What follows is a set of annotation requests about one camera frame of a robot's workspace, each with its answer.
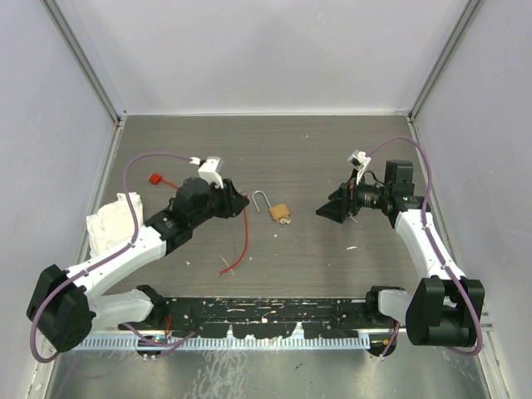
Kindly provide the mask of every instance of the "wall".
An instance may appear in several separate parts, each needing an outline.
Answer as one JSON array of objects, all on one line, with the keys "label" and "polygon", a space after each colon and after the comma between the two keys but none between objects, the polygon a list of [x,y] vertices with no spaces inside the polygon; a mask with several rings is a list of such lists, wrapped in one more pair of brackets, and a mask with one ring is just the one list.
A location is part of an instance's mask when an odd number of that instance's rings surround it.
[{"label": "wall", "polygon": [[0,2],[0,53],[0,387],[19,398],[27,304],[41,270],[74,260],[112,124],[40,2]]},{"label": "wall", "polygon": [[530,397],[532,2],[486,1],[418,118],[454,250]]},{"label": "wall", "polygon": [[466,0],[58,2],[130,114],[367,114],[411,109]]}]

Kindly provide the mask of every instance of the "wood grain surface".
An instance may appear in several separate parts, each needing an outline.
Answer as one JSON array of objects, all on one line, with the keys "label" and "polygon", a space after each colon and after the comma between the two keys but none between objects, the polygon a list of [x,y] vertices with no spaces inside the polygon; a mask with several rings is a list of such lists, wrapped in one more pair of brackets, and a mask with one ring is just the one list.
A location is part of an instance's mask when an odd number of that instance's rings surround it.
[{"label": "wood grain surface", "polygon": [[[189,243],[146,265],[110,293],[149,284],[163,295],[352,297],[372,285],[414,290],[417,276],[401,238],[378,210],[364,209],[344,225],[317,217],[315,209],[351,174],[346,162],[355,150],[370,150],[395,135],[408,135],[402,116],[135,116],[129,117],[111,172],[105,202],[123,192],[127,161],[150,151],[221,156],[222,176],[251,195],[263,190],[272,204],[285,203],[292,223],[271,220],[265,203],[249,212],[249,251],[234,270],[216,277],[244,245],[244,218],[212,219],[197,228]],[[412,160],[416,193],[425,188],[414,148],[392,143],[373,157],[383,178],[388,159]],[[163,209],[173,189],[148,182],[157,172],[181,184],[197,175],[184,161],[155,157],[134,165],[129,189],[140,193],[145,218]]]}]

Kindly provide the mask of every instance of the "robotic arm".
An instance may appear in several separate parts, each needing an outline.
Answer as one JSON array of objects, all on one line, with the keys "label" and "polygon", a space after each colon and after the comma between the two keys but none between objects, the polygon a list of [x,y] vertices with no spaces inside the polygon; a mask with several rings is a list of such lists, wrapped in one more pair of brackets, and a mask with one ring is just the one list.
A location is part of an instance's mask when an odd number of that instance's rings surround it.
[{"label": "robotic arm", "polygon": [[[329,195],[329,202],[316,214],[341,224],[362,208],[380,209],[405,242],[420,279],[413,296],[401,288],[372,287],[366,296],[367,317],[376,325],[389,318],[406,325],[414,345],[472,347],[476,341],[473,319],[426,235],[421,215],[424,197],[414,195],[412,163],[387,161],[385,179],[381,182],[367,170],[371,158],[365,153],[355,151],[348,161],[354,165],[351,177]],[[368,173],[373,174],[375,184],[366,183]],[[435,232],[430,212],[426,213],[426,227]],[[485,294],[481,282],[468,279],[453,262],[440,236],[436,233],[433,236],[446,266],[460,279],[480,318]]]},{"label": "robotic arm", "polygon": [[77,346],[92,331],[120,323],[142,322],[157,327],[168,313],[165,300],[151,287],[140,286],[129,293],[102,296],[110,287],[138,268],[163,258],[192,238],[205,221],[233,218],[249,204],[229,179],[219,175],[221,159],[193,159],[199,177],[185,180],[169,205],[146,220],[137,239],[123,254],[123,245],[82,264],[60,270],[55,264],[42,271],[27,316],[33,321],[37,309],[51,291],[91,265],[111,258],[91,273],[68,284],[46,307],[38,329],[58,352]]}]

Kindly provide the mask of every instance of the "padlock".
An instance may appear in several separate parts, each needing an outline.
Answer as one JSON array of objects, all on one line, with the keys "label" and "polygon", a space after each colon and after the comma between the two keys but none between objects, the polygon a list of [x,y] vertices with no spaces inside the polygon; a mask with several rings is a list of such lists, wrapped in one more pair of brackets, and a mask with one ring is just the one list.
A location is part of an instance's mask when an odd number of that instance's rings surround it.
[{"label": "padlock", "polygon": [[268,197],[263,191],[257,190],[253,193],[253,203],[255,204],[255,209],[257,212],[260,213],[259,206],[257,205],[257,201],[255,200],[255,195],[257,193],[260,193],[263,195],[264,199],[266,200],[266,204],[268,204],[269,213],[272,215],[272,219],[276,222],[279,222],[280,224],[289,224],[291,222],[290,220],[290,211],[288,210],[288,206],[286,204],[279,204],[272,206],[269,203]]}]

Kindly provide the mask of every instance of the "metal hook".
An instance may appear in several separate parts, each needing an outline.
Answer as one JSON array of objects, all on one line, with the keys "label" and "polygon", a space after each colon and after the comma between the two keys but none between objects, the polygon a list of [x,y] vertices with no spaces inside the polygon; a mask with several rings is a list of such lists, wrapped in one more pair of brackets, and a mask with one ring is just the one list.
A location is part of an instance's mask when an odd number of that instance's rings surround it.
[{"label": "metal hook", "polygon": [[255,194],[257,194],[257,193],[263,195],[264,199],[266,200],[266,204],[268,204],[268,208],[271,208],[272,205],[269,203],[268,197],[266,196],[266,194],[263,191],[261,191],[261,190],[257,190],[257,191],[255,191],[253,193],[253,195],[251,195],[251,198],[253,199],[253,203],[255,204],[255,209],[257,210],[257,212],[260,213],[259,206],[257,205],[257,201],[255,200]]}]

